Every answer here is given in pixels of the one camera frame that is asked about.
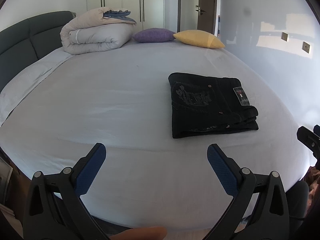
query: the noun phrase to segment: white bed sheet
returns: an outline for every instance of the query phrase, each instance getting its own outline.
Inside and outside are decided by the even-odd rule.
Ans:
[[[0,127],[16,106],[63,62],[71,58],[63,48],[56,49],[23,69],[0,93]]]
[[[259,130],[173,139],[173,72],[238,78],[259,111]],[[31,178],[38,170],[73,166],[103,143],[106,161],[82,196],[92,215],[130,227],[200,230],[211,228],[231,201],[207,161],[207,147],[217,143],[255,173],[278,171],[288,190],[314,162],[297,129],[274,92],[226,50],[129,43],[60,65],[0,127],[0,146]]]

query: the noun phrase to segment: rivet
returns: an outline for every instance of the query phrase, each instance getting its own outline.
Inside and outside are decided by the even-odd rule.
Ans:
[[[67,167],[63,169],[64,174],[69,174],[71,172],[71,168]]]
[[[35,178],[39,178],[41,176],[41,171],[37,171],[35,174],[34,174]]]
[[[242,173],[248,175],[248,174],[250,174],[250,170],[248,168],[243,168]]]
[[[275,178],[277,178],[277,177],[279,177],[279,173],[276,172],[276,171],[273,171],[273,172],[272,172],[272,176],[274,176]]]

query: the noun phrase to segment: rolled duvet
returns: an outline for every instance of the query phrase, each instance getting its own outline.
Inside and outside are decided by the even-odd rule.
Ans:
[[[122,10],[97,8],[67,23],[60,33],[64,51],[72,55],[102,52],[120,48],[129,41],[136,23],[128,18],[106,18],[103,14],[108,11]]]

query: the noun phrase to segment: folded black jeans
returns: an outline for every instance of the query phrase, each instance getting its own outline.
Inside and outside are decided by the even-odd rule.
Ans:
[[[169,83],[173,138],[259,129],[257,109],[242,105],[234,90],[242,89],[238,79],[172,73]]]

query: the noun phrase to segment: floor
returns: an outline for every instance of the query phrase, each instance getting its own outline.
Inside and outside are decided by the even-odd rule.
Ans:
[[[23,213],[31,180],[18,169],[1,149],[0,157],[13,168],[5,206],[13,210],[16,219],[23,224]]]

